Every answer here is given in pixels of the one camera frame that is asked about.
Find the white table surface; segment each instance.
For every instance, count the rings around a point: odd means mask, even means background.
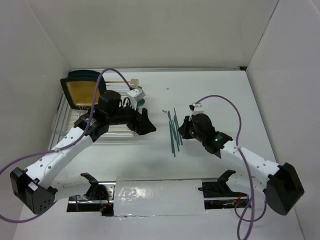
[[[169,120],[162,112],[170,110],[173,116],[175,107],[181,124],[184,116],[190,113],[188,106],[191,103],[212,94],[222,95],[238,107],[243,122],[240,144],[264,158],[275,160],[244,71],[125,72],[124,76],[139,79],[139,85],[146,93],[144,107],[148,109],[149,119],[157,131],[139,136],[130,144],[92,145],[74,158],[57,176],[57,181],[65,181],[83,172],[90,173],[99,181],[115,181],[117,177],[219,177],[228,169],[228,162],[207,153],[196,140],[184,140],[180,152],[173,157]],[[106,73],[104,78],[118,79],[115,73]],[[203,101],[202,105],[217,131],[236,137],[238,118],[227,102],[211,98]],[[119,218],[102,217],[97,212],[66,213],[66,208],[67,200],[63,199],[38,219],[19,224],[14,239],[237,239],[238,219],[231,209],[210,210],[193,216]],[[20,218],[31,215],[24,206]],[[254,226],[250,239],[303,239],[294,210],[287,216],[280,216],[268,209],[265,217]]]

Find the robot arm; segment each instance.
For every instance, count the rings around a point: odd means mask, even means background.
[[[286,215],[305,192],[295,168],[289,163],[280,165],[269,161],[242,146],[237,146],[230,136],[215,130],[200,103],[190,105],[190,109],[191,116],[186,116],[178,129],[182,138],[196,139],[210,154],[229,161],[231,166],[235,164],[246,169],[239,153],[241,149],[254,177],[255,196],[265,200],[276,213]],[[225,191],[251,194],[247,175],[242,176],[228,170],[219,179]]]
[[[92,145],[102,134],[108,132],[109,126],[126,124],[138,135],[156,131],[155,126],[149,121],[147,109],[143,108],[142,113],[137,111],[137,102],[144,96],[142,89],[133,89],[127,93],[130,104],[124,106],[121,104],[121,95],[118,92],[109,90],[102,94],[94,108],[87,135],[78,143],[60,150],[75,142],[84,133],[90,109],[75,122],[69,133],[53,148],[54,153],[43,156],[24,170],[17,167],[10,173],[14,194],[34,214],[42,214],[55,201],[72,196],[73,193],[90,197],[91,193],[105,190],[104,186],[99,185],[98,181],[88,173],[82,173],[81,177],[67,184],[52,185],[52,183],[75,156]]]

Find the teal stick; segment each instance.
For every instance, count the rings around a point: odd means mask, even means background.
[[[172,125],[171,122],[169,121],[169,128],[170,128],[170,138],[171,138],[171,149],[174,157],[176,157],[176,151],[175,151],[175,144],[174,144],[174,137],[173,137],[173,130],[172,130]]]
[[[174,135],[174,138],[175,138],[175,142],[176,142],[176,148],[178,149],[178,152],[180,152],[180,149],[179,149],[179,137],[177,136],[177,131],[176,131],[176,128],[175,128],[175,125],[172,124],[172,131],[173,131],[173,135]]]
[[[178,123],[178,117],[177,117],[177,113],[176,113],[176,109],[173,108],[174,110],[174,116],[173,116],[173,121],[175,123],[175,126],[176,126],[176,134],[178,135],[179,139],[180,139],[180,143],[181,143],[181,146],[184,145],[184,143],[182,142],[182,137],[181,137],[181,134],[179,133],[178,131],[178,128],[179,128],[179,123]]]
[[[168,111],[168,118],[169,118],[169,120],[170,120],[171,125],[173,125],[173,122],[172,122],[172,120],[171,120],[171,114],[170,114],[170,111]]]

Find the wire rack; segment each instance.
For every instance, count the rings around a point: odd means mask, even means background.
[[[139,86],[138,79],[131,79],[128,81],[133,88]],[[129,91],[128,86],[123,81],[109,80],[106,81],[106,88],[108,90],[113,90],[121,95],[121,99],[124,100],[126,93]],[[61,97],[57,113],[52,124],[52,139],[51,147],[55,146],[59,141],[67,135],[69,130],[73,128],[74,123],[79,119],[79,117],[88,111],[87,106],[80,106],[81,110],[71,109],[66,97],[63,95]],[[131,131],[125,124],[113,125],[109,127],[109,131],[103,134],[95,143],[103,143],[105,141],[125,141],[133,140],[136,136],[134,131]]]

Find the purple cable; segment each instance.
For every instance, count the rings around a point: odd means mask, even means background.
[[[93,93],[93,99],[92,99],[92,104],[91,104],[91,110],[90,110],[90,115],[89,115],[89,119],[88,119],[88,122],[85,126],[85,129],[82,133],[82,135],[77,139],[75,140],[74,142],[60,148],[59,150],[60,151],[63,151],[65,149],[68,149],[74,145],[76,145],[78,142],[80,142],[80,140],[87,134],[88,130],[89,130],[89,127],[90,127],[90,123],[91,123],[91,120],[93,118],[93,115],[94,115],[94,111],[95,111],[95,104],[96,104],[96,97],[97,97],[97,92],[98,92],[98,88],[99,88],[99,83],[101,81],[101,78],[103,76],[103,74],[107,71],[113,71],[115,73],[117,73],[122,79],[123,81],[125,82],[125,84],[129,87],[130,90],[132,90],[133,88],[130,86],[130,84],[128,83],[128,81],[125,79],[125,77],[116,69],[114,68],[106,68],[104,70],[102,70],[96,80],[96,84],[95,84],[95,88],[94,88],[94,93]],[[56,150],[48,150],[48,151],[41,151],[41,152],[36,152],[36,153],[32,153],[32,154],[29,154],[29,155],[26,155],[26,156],[22,156],[10,163],[8,163],[7,165],[5,165],[1,170],[0,170],[0,175],[9,167],[11,167],[12,165],[24,160],[24,159],[28,159],[28,158],[32,158],[32,157],[36,157],[36,156],[43,156],[43,155],[46,155],[46,154],[52,154],[52,153],[55,153]],[[25,219],[25,220],[12,220],[12,219],[9,219],[9,218],[6,218],[5,216],[2,216],[0,214],[0,219],[6,221],[6,222],[9,222],[9,223],[13,223],[13,224],[21,224],[21,223],[26,223],[26,222],[29,222],[29,221],[32,221],[34,219],[36,219],[37,217],[41,216],[41,214],[39,215],[36,215],[34,217],[31,217],[29,219]]]
[[[229,99],[227,99],[226,97],[224,96],[221,96],[221,95],[208,95],[208,96],[205,96],[203,98],[201,98],[200,100],[198,100],[197,102],[195,102],[196,104],[200,103],[201,101],[205,100],[205,99],[208,99],[208,98],[220,98],[220,99],[223,99],[225,101],[227,101],[229,104],[231,104],[231,106],[234,108],[234,110],[236,111],[236,114],[238,115],[238,118],[239,118],[239,128],[238,128],[238,132],[236,134],[236,137],[235,137],[235,144],[236,146],[239,146],[239,136],[240,136],[240,132],[241,132],[241,128],[242,128],[242,119],[241,119],[241,115],[240,115],[240,112],[239,110],[237,109],[237,107],[233,104],[233,102],[231,102]],[[254,190],[254,183],[252,181],[252,174],[251,174],[251,171],[250,171],[250,168],[249,168],[249,165],[248,165],[248,162],[246,160],[246,157],[244,155],[244,153],[242,152],[241,148],[238,148],[238,151],[243,159],[243,162],[245,164],[245,168],[246,168],[246,171],[248,173],[248,176],[249,176],[249,183],[250,183],[250,191],[251,191],[251,198],[250,200],[248,201],[247,203],[247,206],[246,208],[249,207],[250,203],[251,203],[251,206],[252,206],[252,211],[251,211],[251,217],[250,217],[250,221],[249,221],[249,227],[248,227],[248,230],[243,238],[243,240],[247,240],[250,233],[251,233],[251,230],[254,226],[254,220],[255,220],[255,190]],[[238,222],[238,226],[237,226],[237,229],[236,229],[236,235],[238,237],[238,240],[242,240],[240,238],[240,227],[241,227],[241,223],[242,221],[244,220],[244,215],[246,213],[246,209],[244,209],[244,211],[242,212],[241,216],[240,216],[240,219],[239,219],[239,222]]]
[[[241,201],[238,201],[236,204],[235,204],[235,206],[234,206],[234,212],[235,212],[235,214],[239,217],[239,218],[241,218],[241,216],[239,215],[239,213],[237,212],[237,207],[238,207],[238,205],[240,204],[240,203],[243,203],[243,202],[245,202],[246,200],[241,200]],[[247,211],[247,209],[249,208],[249,206],[250,206],[250,204],[247,204],[246,206],[245,206],[245,208],[244,208],[244,210],[243,211]],[[266,213],[266,211],[267,211],[267,203],[266,202],[264,202],[264,208],[263,208],[263,211],[262,211],[262,213],[261,213],[261,215],[258,217],[258,218],[256,218],[255,220],[253,220],[254,222],[257,222],[257,221],[259,221],[260,219],[262,219],[263,217],[264,217],[264,215],[265,215],[265,213]],[[245,221],[245,222],[250,222],[250,220],[247,220],[247,219],[242,219],[243,221]]]

